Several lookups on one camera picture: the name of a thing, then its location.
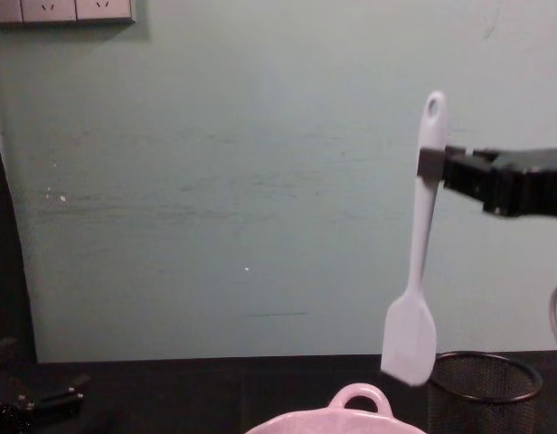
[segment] spatula head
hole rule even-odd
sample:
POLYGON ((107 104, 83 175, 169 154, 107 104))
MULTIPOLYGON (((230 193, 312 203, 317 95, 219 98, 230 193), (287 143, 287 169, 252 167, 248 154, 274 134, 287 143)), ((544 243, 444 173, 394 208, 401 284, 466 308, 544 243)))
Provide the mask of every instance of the spatula head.
POLYGON ((406 291, 387 311, 381 370, 410 386, 422 385, 433 371, 437 341, 421 291, 406 291))

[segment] spatula handle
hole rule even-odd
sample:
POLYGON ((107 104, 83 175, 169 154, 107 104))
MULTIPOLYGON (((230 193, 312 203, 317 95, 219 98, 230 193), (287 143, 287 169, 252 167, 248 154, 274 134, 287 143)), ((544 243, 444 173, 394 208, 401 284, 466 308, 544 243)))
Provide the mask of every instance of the spatula handle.
MULTIPOLYGON (((421 117, 418 154, 423 147, 443 149, 447 144, 448 107, 441 92, 433 92, 425 104, 421 117)), ((431 220, 435 207, 439 182, 415 180, 413 209, 413 234, 411 237, 411 260, 408 290, 422 290, 425 257, 430 240, 431 220)))

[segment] pink bowl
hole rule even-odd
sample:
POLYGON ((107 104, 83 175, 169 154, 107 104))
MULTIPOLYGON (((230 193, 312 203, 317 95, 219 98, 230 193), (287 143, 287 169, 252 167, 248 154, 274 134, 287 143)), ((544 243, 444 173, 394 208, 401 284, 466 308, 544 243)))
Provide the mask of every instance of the pink bowl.
POLYGON ((424 434, 393 417, 385 395, 371 384, 343 388, 328 407, 284 414, 247 434, 424 434), (363 396, 377 405, 377 412, 346 409, 352 398, 363 396))

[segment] silicone spatula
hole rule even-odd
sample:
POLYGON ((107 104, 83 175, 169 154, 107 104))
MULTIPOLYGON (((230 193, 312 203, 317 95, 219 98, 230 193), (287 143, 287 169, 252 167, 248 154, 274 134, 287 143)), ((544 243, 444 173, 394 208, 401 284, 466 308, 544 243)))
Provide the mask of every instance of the silicone spatula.
MULTIPOLYGON (((432 93, 421 118, 418 154, 423 147, 445 148, 447 114, 445 96, 432 93)), ((435 324, 423 296, 423 270, 438 185, 419 177, 415 180, 409 281, 385 318, 381 370, 411 386, 429 379, 437 351, 435 324)))

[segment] bowl handle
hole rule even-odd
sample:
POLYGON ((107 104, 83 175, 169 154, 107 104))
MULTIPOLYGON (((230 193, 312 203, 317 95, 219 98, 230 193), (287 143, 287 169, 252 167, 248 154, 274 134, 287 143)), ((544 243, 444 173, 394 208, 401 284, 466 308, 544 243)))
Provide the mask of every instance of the bowl handle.
POLYGON ((377 406, 377 413, 382 416, 388 418, 393 417, 391 405, 389 405, 389 401, 387 401, 383 392, 371 384, 364 384, 360 382, 357 384, 351 384, 341 389, 341 391, 339 391, 329 404, 329 408, 343 409, 352 398, 357 396, 363 396, 373 401, 377 406))

